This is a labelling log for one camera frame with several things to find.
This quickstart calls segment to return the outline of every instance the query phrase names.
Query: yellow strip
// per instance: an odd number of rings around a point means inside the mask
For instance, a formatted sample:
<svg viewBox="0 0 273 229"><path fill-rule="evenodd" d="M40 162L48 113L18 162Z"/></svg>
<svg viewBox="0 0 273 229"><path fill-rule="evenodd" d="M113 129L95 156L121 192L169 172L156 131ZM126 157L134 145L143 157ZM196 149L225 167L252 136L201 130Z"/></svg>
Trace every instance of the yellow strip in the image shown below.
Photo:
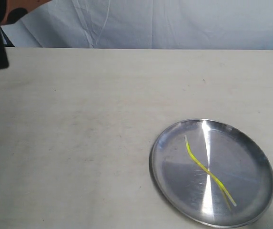
<svg viewBox="0 0 273 229"><path fill-rule="evenodd" d="M187 136L185 135L185 144L186 144L186 148L187 148L187 152L189 154L189 156L192 158L192 160L195 161L195 163L197 163L198 166L201 167L201 169L203 169L208 175L211 176L211 178L214 179L214 181L217 183L217 185L224 191L224 193L227 195L228 199L230 199L231 203L236 207L237 204L234 201L234 199L232 198L232 196L230 195L230 193L227 191L227 189L225 188L225 186L223 185L223 183L214 175L212 174L204 165L201 164L200 161L198 161L198 159L192 154L192 151L189 147L188 144L188 140L187 140Z"/></svg>

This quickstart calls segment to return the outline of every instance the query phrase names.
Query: table surface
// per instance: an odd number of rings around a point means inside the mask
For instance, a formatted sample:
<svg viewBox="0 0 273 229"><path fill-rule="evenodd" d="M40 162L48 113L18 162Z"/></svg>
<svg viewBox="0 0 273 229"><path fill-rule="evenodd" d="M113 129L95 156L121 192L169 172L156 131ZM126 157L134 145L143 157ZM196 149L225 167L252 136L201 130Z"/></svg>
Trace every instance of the table surface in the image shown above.
<svg viewBox="0 0 273 229"><path fill-rule="evenodd" d="M0 71L0 229L202 229L157 193L169 125L235 126L273 167L273 51L8 49ZM248 229L273 229L273 202Z"/></svg>

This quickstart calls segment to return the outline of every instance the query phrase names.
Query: white cloth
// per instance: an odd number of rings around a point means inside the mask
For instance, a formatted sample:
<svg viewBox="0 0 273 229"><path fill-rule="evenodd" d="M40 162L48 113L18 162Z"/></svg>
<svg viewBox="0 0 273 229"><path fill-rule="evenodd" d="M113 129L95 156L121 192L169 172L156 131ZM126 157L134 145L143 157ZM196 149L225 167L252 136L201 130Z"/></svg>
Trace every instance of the white cloth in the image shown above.
<svg viewBox="0 0 273 229"><path fill-rule="evenodd" d="M16 46L273 49L273 1L53 0L4 31Z"/></svg>

